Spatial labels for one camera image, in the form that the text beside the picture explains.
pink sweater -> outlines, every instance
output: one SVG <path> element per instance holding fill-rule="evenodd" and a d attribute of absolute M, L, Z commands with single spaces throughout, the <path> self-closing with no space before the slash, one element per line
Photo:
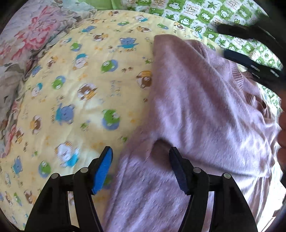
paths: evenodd
<path fill-rule="evenodd" d="M 248 78 L 198 41 L 155 37 L 150 111 L 121 154 L 105 232 L 178 231 L 189 196 L 169 164 L 171 146 L 209 174 L 231 173 L 260 219 L 279 127 Z M 212 193 L 209 202 L 203 231 Z"/>

